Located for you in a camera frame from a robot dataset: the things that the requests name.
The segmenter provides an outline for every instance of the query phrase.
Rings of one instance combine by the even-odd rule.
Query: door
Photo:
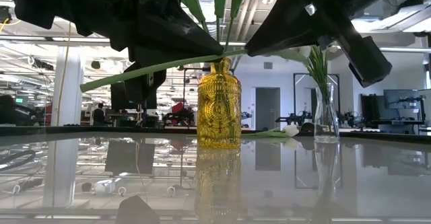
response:
[[[316,96],[316,89],[311,89],[311,115],[312,115],[312,121],[314,122],[314,115],[316,114],[316,107],[317,107],[317,96]]]
[[[279,126],[280,88],[256,88],[256,130],[271,130]]]

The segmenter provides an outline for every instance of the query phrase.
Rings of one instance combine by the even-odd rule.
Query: green plant stem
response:
[[[217,41],[220,42],[220,18],[217,17],[215,22],[217,24]]]
[[[202,28],[209,34],[208,26],[206,21],[201,21]]]
[[[145,67],[142,69],[137,69],[137,70],[133,70],[130,72],[126,72],[126,73],[121,73],[118,75],[113,75],[110,77],[105,77],[103,79],[98,79],[89,83],[85,83],[85,84],[81,84],[81,91],[83,93],[96,89],[98,87],[102,87],[104,85],[110,85],[113,83],[117,83],[120,81],[124,81],[124,80],[128,80],[128,79],[132,79],[135,77],[139,77],[142,75],[146,75],[148,73],[154,73],[157,71],[161,71],[164,69],[169,69],[172,67],[178,67],[181,65],[188,65],[191,63],[200,63],[200,62],[205,62],[205,61],[211,61],[214,59],[220,59],[223,57],[228,57],[228,56],[233,56],[233,55],[238,55],[238,54],[243,54],[246,53],[247,50],[243,49],[243,50],[235,50],[235,51],[230,51],[230,52],[225,52],[222,55],[209,55],[209,56],[203,56],[203,57],[195,57],[195,58],[191,58],[191,59],[181,59],[181,60],[177,60],[177,61],[171,61],[168,63],[162,63],[159,65],[152,65],[149,67]]]
[[[226,51],[229,46],[230,33],[232,32],[232,24],[234,22],[234,18],[230,18],[229,29],[228,29],[228,37],[226,38],[226,44],[224,45],[224,50]]]

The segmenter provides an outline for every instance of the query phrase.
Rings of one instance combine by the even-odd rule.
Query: vase with grass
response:
[[[327,52],[318,46],[312,46],[310,56],[304,62],[304,66],[317,84],[314,139],[319,143],[336,143],[339,140],[339,127],[333,101],[334,86],[332,83],[328,83]]]

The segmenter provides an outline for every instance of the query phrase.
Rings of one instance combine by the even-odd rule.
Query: yellow glass bottle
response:
[[[241,137],[241,83],[230,74],[232,61],[211,64],[198,87],[197,142],[200,147],[235,149]]]

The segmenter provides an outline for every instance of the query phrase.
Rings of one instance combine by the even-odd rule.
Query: glass table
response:
[[[102,132],[0,142],[14,156],[0,161],[0,223],[133,224],[117,219],[132,196],[127,216],[145,207],[161,223],[431,223],[427,145],[295,137],[210,150],[186,135]]]

